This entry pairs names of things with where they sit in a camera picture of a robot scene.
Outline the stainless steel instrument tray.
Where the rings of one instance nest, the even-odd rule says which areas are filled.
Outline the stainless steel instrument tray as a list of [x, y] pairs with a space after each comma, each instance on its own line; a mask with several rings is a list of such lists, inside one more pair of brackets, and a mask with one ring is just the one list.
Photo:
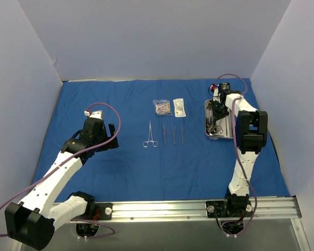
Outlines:
[[[209, 99], [207, 99], [205, 101], [204, 107], [211, 107]], [[231, 122], [231, 114], [229, 114], [227, 117], [221, 119], [219, 122], [221, 122], [221, 126], [223, 129], [222, 133], [216, 133], [212, 136], [209, 136], [206, 134], [205, 132], [205, 136], [210, 139], [210, 140], [218, 140], [218, 139], [232, 139], [233, 138], [233, 134], [232, 134], [232, 122]]]

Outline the white sterile packet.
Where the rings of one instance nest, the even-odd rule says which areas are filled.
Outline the white sterile packet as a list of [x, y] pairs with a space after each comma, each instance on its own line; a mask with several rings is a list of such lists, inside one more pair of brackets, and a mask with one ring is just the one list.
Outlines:
[[186, 112], [185, 112], [185, 107], [184, 107], [184, 99], [183, 98], [174, 99], [173, 104], [174, 104], [175, 117], [177, 117], [177, 118], [186, 117]]

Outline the steel tweezers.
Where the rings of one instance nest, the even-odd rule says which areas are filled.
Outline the steel tweezers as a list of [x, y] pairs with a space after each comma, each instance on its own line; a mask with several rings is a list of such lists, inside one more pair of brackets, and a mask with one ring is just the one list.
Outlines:
[[181, 125], [182, 145], [184, 145], [184, 136], [185, 136], [185, 129], [184, 129], [184, 126], [183, 126], [183, 125]]
[[163, 137], [164, 137], [164, 144], [166, 145], [166, 142], [167, 142], [167, 128], [166, 128], [165, 124], [163, 124]]
[[172, 125], [172, 132], [173, 132], [173, 143], [176, 145], [176, 126]]

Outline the steel hemostat forceps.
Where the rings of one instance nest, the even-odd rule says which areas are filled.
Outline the steel hemostat forceps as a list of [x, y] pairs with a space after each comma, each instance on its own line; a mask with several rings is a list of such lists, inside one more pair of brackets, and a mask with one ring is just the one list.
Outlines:
[[155, 141], [155, 140], [153, 139], [151, 121], [149, 121], [148, 139], [147, 139], [146, 141], [144, 141], [144, 142], [142, 143], [142, 145], [143, 145], [144, 148], [147, 148], [147, 147], [149, 147], [150, 144], [151, 144], [153, 147], [158, 147], [158, 145], [159, 145], [158, 141]]

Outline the purple printed clear pouch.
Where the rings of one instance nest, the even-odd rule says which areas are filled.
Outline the purple printed clear pouch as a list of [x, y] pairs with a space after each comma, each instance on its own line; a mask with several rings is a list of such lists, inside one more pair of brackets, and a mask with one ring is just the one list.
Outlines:
[[171, 103], [169, 100], [154, 100], [153, 105], [155, 108], [155, 113], [158, 116], [172, 116]]

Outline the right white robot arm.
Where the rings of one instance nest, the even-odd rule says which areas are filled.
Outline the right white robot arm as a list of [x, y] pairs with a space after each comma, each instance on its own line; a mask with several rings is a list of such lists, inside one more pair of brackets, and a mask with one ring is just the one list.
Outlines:
[[249, 203], [254, 163], [267, 142], [268, 114], [254, 108], [227, 82], [209, 87], [212, 100], [206, 107], [206, 134], [233, 138], [237, 160], [222, 209], [233, 216]]

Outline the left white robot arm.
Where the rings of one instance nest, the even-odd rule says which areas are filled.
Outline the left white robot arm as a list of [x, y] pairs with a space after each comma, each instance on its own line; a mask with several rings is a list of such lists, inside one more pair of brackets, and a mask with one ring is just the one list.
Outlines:
[[85, 192], [73, 192], [58, 205], [54, 202], [73, 175], [96, 152], [119, 146], [114, 124], [89, 116], [60, 149], [54, 163], [32, 190], [18, 203], [5, 209], [7, 235], [36, 250], [44, 249], [54, 233], [66, 222], [78, 217], [90, 220], [96, 214], [95, 199]]

